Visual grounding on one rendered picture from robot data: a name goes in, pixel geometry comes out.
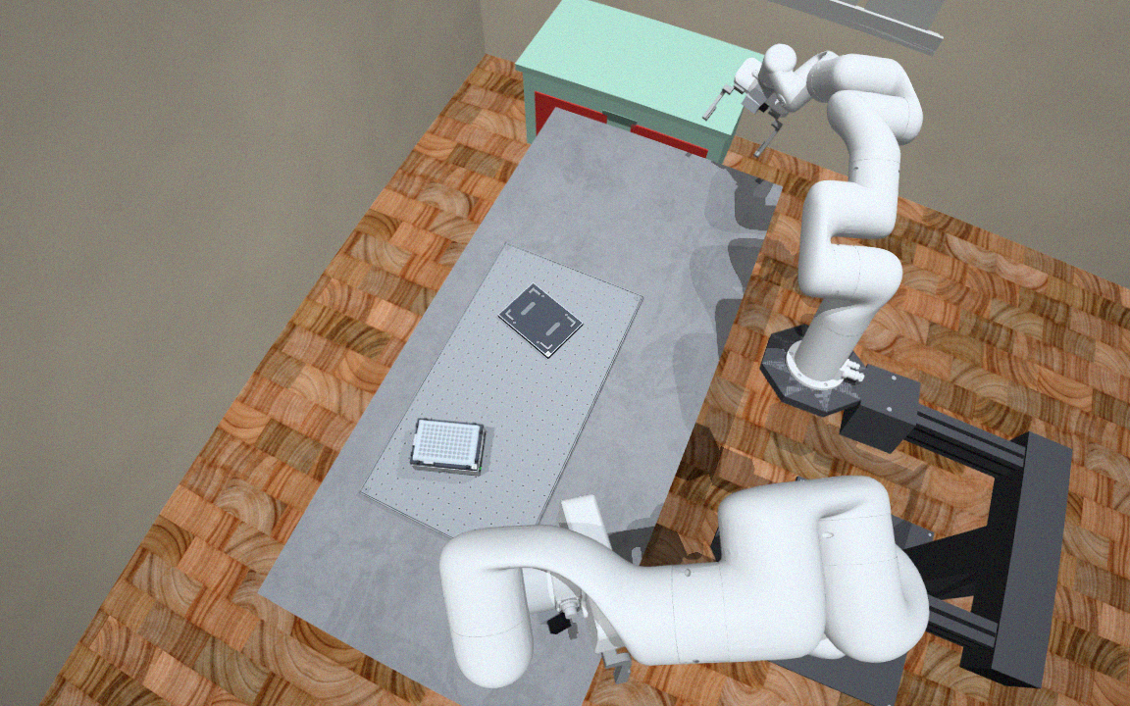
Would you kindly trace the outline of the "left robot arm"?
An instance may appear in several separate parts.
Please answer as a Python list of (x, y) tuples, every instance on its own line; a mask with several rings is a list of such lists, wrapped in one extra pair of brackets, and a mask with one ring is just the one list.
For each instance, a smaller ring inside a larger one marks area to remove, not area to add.
[(459, 670), (514, 683), (533, 659), (530, 615), (570, 629), (582, 591), (647, 666), (896, 660), (927, 630), (929, 600), (890, 513), (871, 477), (742, 488), (719, 502), (721, 560), (683, 566), (634, 566), (564, 528), (458, 533), (438, 573)]

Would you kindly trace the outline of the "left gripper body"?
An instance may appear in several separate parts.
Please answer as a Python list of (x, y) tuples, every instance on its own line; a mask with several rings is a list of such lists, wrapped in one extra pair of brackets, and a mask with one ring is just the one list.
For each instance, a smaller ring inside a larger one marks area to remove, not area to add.
[[(562, 499), (559, 504), (559, 526), (583, 533), (596, 541), (602, 542), (602, 544), (608, 546), (612, 550), (593, 493), (573, 497), (573, 499)], [(593, 600), (584, 591), (582, 591), (580, 608), (582, 608), (582, 615), (591, 634), (593, 653), (625, 647), (620, 637), (612, 629), (612, 626), (606, 620), (605, 615), (599, 611), (599, 607), (593, 603)]]

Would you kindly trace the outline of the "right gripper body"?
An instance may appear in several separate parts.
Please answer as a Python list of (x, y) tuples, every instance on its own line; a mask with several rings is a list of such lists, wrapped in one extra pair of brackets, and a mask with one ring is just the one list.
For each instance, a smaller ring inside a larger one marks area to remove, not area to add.
[[(758, 84), (759, 67), (760, 67), (759, 60), (756, 60), (754, 58), (748, 58), (747, 60), (745, 60), (744, 64), (739, 68), (739, 71), (736, 72), (734, 82), (741, 86), (745, 90), (747, 90), (745, 93), (751, 91), (754, 87)], [(789, 112), (786, 111), (786, 108), (782, 108), (782, 106), (780, 106), (777, 95), (775, 91), (773, 91), (772, 95), (770, 95), (770, 99), (766, 101), (765, 103), (768, 104), (770, 108), (773, 108), (773, 111), (777, 112), (779, 115), (781, 115), (780, 117), (788, 116)]]

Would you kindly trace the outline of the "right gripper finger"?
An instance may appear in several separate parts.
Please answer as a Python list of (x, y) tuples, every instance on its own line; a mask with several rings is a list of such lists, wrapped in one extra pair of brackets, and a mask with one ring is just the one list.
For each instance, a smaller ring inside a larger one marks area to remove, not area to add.
[(779, 122), (779, 117), (781, 115), (779, 115), (777, 112), (773, 111), (773, 108), (770, 108), (768, 115), (771, 115), (772, 117), (775, 117), (775, 120), (773, 120), (773, 124), (771, 124), (771, 127), (775, 127), (775, 130), (773, 130), (772, 134), (766, 140), (766, 142), (765, 142), (765, 140), (763, 140), (763, 143), (760, 143), (759, 148), (756, 149), (756, 152), (754, 152), (754, 155), (753, 155), (753, 156), (756, 156), (756, 158), (759, 157), (760, 152), (765, 151), (765, 148), (768, 146), (770, 140), (773, 139), (773, 136), (776, 136), (776, 133), (779, 132), (779, 129), (782, 127), (782, 124), (780, 124), (780, 122)]
[(744, 94), (745, 91), (745, 89), (736, 82), (734, 86), (728, 86), (728, 84), (725, 82), (725, 86), (723, 86), (722, 91), (719, 93), (716, 101), (710, 104), (707, 112), (705, 112), (705, 115), (703, 115), (702, 117), (707, 122), (710, 115), (713, 115), (713, 112), (716, 111), (719, 99), (721, 99), (723, 95), (725, 95), (725, 93), (730, 95), (734, 90), (739, 91), (740, 94)]

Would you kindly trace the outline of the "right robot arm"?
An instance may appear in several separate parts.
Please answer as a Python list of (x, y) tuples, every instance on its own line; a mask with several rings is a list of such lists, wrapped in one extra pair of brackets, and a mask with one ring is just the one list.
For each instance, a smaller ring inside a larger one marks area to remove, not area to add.
[(741, 104), (754, 115), (758, 108), (765, 113), (773, 91), (790, 113), (811, 99), (828, 103), (829, 124), (847, 147), (847, 180), (819, 180), (805, 197), (798, 285), (805, 295), (824, 299), (786, 356), (788, 371), (805, 387), (831, 390), (845, 378), (864, 380), (847, 357), (902, 279), (899, 259), (890, 251), (831, 244), (831, 238), (890, 235), (899, 195), (899, 146), (918, 136), (923, 112), (896, 60), (822, 52), (794, 68), (791, 46), (770, 46), (758, 84)]

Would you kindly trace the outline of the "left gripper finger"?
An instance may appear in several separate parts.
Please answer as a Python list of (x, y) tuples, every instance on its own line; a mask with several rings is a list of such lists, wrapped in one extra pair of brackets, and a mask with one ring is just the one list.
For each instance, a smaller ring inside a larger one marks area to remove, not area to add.
[(602, 663), (605, 663), (605, 669), (614, 669), (612, 672), (614, 680), (616, 685), (623, 683), (631, 678), (631, 653), (624, 652), (616, 654), (616, 650), (601, 652)]

